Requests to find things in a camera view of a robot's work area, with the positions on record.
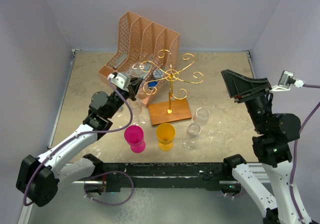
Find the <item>clear tall wine glass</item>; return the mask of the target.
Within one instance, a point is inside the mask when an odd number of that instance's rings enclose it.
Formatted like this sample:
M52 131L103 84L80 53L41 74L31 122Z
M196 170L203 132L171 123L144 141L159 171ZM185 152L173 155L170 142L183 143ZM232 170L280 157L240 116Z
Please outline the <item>clear tall wine glass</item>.
M133 63L127 72L130 75L130 82L135 84L138 79L141 79L141 85L146 83L145 77L149 73L149 67L146 63L142 64L141 62Z

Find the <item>clear flute wine glass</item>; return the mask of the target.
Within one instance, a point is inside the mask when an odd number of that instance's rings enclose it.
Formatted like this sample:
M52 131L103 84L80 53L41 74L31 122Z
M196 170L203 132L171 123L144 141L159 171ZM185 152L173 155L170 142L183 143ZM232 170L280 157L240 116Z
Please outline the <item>clear flute wine glass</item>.
M129 100L129 105L131 107L132 113L133 113L133 120L132 124L142 127L146 122L145 120L140 116L142 113L142 103L139 99L136 99L135 101Z

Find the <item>gold wire wine glass rack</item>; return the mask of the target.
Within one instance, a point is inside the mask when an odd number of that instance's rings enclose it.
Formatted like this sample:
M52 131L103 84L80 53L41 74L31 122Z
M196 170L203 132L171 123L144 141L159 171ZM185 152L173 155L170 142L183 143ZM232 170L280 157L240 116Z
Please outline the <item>gold wire wine glass rack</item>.
M142 86L143 92L147 96L154 96L157 94L160 84L164 81L169 83L168 101L148 104L150 122L153 127L159 126L163 123L175 123L179 121L187 121L192 118L189 103L187 101L188 92L184 88L178 90L177 95L174 94L174 83L182 82L193 85L201 84L204 81L204 75L195 71L192 77L197 81L187 81L180 78L180 74L190 68L196 61L195 56L191 53L185 53L182 56L183 61L191 61L180 70L173 68L171 64L163 71L163 77L157 81L156 86L152 86L150 91L146 91L149 87L149 81Z

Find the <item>clear round wine glass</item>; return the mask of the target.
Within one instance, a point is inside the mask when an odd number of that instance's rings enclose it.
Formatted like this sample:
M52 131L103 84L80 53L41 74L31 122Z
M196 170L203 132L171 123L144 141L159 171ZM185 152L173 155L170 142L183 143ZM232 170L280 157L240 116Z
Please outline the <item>clear round wine glass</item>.
M210 117L209 110L205 107L200 107L196 109L193 115L193 122L203 127L208 123L209 117Z

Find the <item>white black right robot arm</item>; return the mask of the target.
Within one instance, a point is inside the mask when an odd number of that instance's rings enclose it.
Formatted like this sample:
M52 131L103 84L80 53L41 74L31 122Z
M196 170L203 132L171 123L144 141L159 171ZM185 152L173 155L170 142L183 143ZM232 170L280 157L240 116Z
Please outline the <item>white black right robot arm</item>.
M252 148L261 163L272 192L252 173L240 154L223 160L222 174L235 179L255 202L264 224L313 224L294 181L297 163L289 148L300 138L301 120L292 113L273 113L276 87L267 78L250 78L232 70L221 71L230 98L244 103L258 134Z

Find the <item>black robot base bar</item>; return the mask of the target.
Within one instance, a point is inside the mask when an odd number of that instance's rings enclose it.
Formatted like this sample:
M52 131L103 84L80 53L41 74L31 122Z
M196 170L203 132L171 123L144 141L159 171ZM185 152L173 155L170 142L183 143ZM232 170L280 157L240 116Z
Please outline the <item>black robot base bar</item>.
M122 188L205 189L238 194L241 185L221 162L199 163L99 163L82 181L102 181L106 173L106 192Z

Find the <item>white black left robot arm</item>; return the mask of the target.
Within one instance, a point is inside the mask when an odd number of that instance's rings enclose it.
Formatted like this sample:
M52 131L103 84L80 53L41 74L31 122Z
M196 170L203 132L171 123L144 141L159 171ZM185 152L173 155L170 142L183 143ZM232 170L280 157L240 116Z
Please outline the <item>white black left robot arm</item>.
M65 184L89 177L98 180L103 168L94 156L85 156L75 164L67 163L80 151L100 140L104 135L122 131L130 126L132 119L123 127L112 129L111 118L122 105L136 100L143 79L139 77L120 79L112 77L108 84L111 94L98 91L93 94L88 115L82 124L64 141L34 157L26 156L19 168L16 188L23 193L25 207L32 204L43 207L48 204Z

